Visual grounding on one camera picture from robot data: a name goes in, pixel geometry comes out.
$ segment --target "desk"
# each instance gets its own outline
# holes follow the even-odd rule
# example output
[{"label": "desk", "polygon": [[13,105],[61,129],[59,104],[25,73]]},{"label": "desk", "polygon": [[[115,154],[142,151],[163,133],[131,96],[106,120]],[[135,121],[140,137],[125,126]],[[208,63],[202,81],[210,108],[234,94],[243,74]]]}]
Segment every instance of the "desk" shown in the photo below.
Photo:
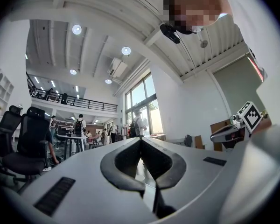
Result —
[{"label": "desk", "polygon": [[160,134],[157,134],[156,136],[147,136],[146,138],[154,138],[154,139],[165,141],[166,134],[165,133],[160,133]]},{"label": "desk", "polygon": [[64,147],[64,160],[66,160],[66,149],[67,149],[67,140],[70,140],[70,157],[71,157],[71,144],[72,144],[72,140],[78,140],[78,153],[80,152],[80,147],[81,150],[83,150],[82,148],[82,140],[84,139],[84,137],[79,137],[79,136],[74,136],[74,137],[69,137],[67,135],[58,135],[59,138],[65,138],[65,147]]}]

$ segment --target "black and white marker cube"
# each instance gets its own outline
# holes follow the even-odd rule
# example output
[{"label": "black and white marker cube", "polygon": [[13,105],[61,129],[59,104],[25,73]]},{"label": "black and white marker cube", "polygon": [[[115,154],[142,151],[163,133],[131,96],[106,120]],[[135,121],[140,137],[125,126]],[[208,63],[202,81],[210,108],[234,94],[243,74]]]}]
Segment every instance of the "black and white marker cube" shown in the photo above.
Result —
[{"label": "black and white marker cube", "polygon": [[238,116],[244,121],[247,129],[250,133],[257,127],[261,122],[262,116],[258,111],[255,104],[251,101],[248,101],[239,111]]}]

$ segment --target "window pane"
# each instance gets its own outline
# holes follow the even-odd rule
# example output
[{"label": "window pane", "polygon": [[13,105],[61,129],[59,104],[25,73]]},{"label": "window pane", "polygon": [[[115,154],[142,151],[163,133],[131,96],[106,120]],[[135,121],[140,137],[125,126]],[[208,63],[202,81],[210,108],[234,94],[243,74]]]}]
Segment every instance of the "window pane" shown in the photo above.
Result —
[{"label": "window pane", "polygon": [[126,96],[126,109],[131,108],[131,93],[128,93]]},{"label": "window pane", "polygon": [[143,121],[144,126],[146,126],[146,128],[147,128],[147,130],[143,130],[143,135],[144,135],[144,137],[150,136],[150,133],[149,133],[149,122],[148,122],[148,115],[147,115],[147,108],[146,108],[146,106],[141,108],[140,111],[142,112],[140,117],[141,117],[141,119]]},{"label": "window pane", "polygon": [[143,82],[132,90],[133,106],[145,100],[144,84]]},{"label": "window pane", "polygon": [[151,118],[152,133],[163,133],[161,114],[157,100],[149,103],[149,112]]},{"label": "window pane", "polygon": [[145,87],[146,87],[147,97],[150,97],[150,96],[155,94],[154,82],[153,82],[153,77],[152,76],[149,76],[145,80]]},{"label": "window pane", "polygon": [[132,123],[132,113],[129,112],[128,114],[126,114],[126,124],[130,126],[131,123]]}]

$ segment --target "shoe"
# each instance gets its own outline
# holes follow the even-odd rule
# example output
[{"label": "shoe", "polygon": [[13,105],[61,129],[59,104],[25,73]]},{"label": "shoe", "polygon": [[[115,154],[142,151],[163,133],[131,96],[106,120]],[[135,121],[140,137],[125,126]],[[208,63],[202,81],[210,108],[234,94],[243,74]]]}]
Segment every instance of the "shoe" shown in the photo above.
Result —
[{"label": "shoe", "polygon": [[52,167],[48,167],[48,168],[44,168],[42,171],[47,172],[47,171],[50,171],[51,169],[52,169]]}]

